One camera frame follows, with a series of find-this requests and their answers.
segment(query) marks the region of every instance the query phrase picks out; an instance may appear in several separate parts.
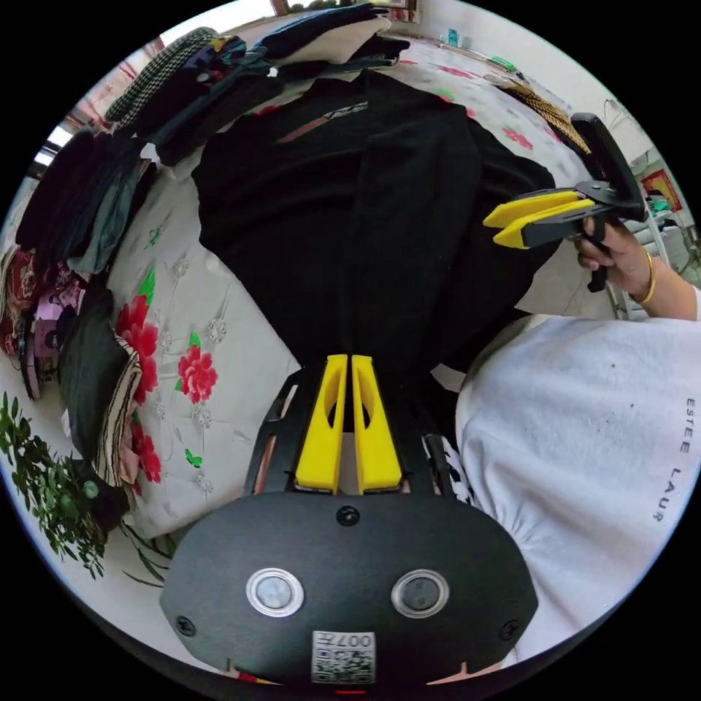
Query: screw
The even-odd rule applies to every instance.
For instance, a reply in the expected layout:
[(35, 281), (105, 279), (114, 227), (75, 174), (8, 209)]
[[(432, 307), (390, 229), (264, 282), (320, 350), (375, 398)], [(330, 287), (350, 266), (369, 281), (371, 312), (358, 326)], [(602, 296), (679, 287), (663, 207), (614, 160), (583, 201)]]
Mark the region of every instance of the screw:
[(504, 625), (499, 629), (499, 638), (505, 642), (511, 640), (511, 638), (516, 635), (519, 628), (520, 625), (518, 624), (518, 621), (516, 621), (515, 618), (512, 618), (510, 621), (506, 621), (506, 623), (504, 623)]
[(185, 616), (178, 616), (175, 619), (175, 627), (177, 631), (185, 637), (192, 637), (196, 633), (194, 623)]
[(355, 526), (360, 521), (360, 512), (354, 506), (342, 506), (336, 512), (336, 520), (342, 526)]

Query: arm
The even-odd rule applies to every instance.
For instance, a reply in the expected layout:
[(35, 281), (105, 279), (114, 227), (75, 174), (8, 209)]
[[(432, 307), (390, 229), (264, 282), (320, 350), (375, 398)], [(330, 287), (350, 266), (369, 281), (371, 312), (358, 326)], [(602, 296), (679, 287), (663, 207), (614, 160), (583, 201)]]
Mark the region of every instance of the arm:
[[(594, 223), (585, 220), (584, 230), (593, 233)], [(600, 266), (608, 268), (609, 281), (625, 290), (651, 317), (698, 321), (701, 316), (699, 294), (659, 258), (653, 258), (652, 268), (645, 248), (622, 224), (606, 224), (604, 244), (610, 248), (610, 256), (585, 239), (579, 239), (576, 247), (579, 264), (588, 270)]]

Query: qr code label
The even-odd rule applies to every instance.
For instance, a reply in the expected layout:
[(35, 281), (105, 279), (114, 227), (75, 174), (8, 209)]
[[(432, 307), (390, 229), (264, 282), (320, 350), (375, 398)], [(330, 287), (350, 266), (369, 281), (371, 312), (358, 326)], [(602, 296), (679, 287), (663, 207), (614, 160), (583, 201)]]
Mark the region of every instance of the qr code label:
[(375, 633), (315, 630), (312, 639), (312, 682), (374, 683)]

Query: hand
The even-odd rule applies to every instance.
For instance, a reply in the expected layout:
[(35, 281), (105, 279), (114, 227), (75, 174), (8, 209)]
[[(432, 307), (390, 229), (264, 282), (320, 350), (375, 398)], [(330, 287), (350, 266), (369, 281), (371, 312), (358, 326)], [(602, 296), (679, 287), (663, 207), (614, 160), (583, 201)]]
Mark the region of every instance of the hand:
[[(583, 222), (587, 234), (594, 233), (594, 220)], [(579, 264), (586, 270), (608, 268), (608, 280), (633, 297), (644, 297), (650, 289), (650, 263), (645, 248), (623, 224), (606, 224), (603, 244), (610, 249), (607, 256), (593, 243), (579, 237), (575, 247), (579, 252)]]

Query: red flower pattern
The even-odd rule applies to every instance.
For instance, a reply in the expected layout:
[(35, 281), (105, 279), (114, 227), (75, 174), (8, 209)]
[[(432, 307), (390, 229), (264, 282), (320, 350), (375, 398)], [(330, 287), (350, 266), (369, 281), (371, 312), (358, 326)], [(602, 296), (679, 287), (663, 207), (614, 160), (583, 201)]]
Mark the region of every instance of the red flower pattern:
[(141, 382), (134, 394), (134, 401), (140, 406), (146, 401), (146, 394), (153, 392), (158, 385), (158, 368), (153, 354), (158, 344), (158, 329), (146, 321), (148, 304), (146, 295), (134, 297), (131, 306), (125, 304), (119, 312), (116, 332), (138, 354), (141, 364)]
[(442, 71), (444, 71), (446, 73), (450, 73), (451, 75), (460, 76), (460, 78), (469, 78), (470, 80), (472, 80), (474, 77), (476, 77), (472, 73), (468, 73), (467, 71), (461, 71), (458, 68), (451, 68), (450, 66), (438, 66), (438, 67)]
[[(133, 423), (131, 425), (131, 438), (133, 441), (133, 450), (139, 456), (141, 468), (149, 482), (161, 481), (161, 459), (156, 453), (153, 446), (153, 438), (144, 433), (141, 424)], [(140, 494), (141, 488), (136, 487), (135, 491)]]
[(557, 142), (562, 142), (562, 139), (549, 127), (543, 127), (543, 131), (550, 137), (553, 137)]
[(198, 345), (191, 345), (177, 364), (180, 390), (193, 404), (199, 404), (212, 396), (212, 387), (219, 379), (212, 367), (212, 354), (202, 353)]
[(512, 141), (527, 148), (529, 151), (533, 150), (533, 144), (523, 134), (519, 134), (513, 129), (504, 129), (503, 131)]

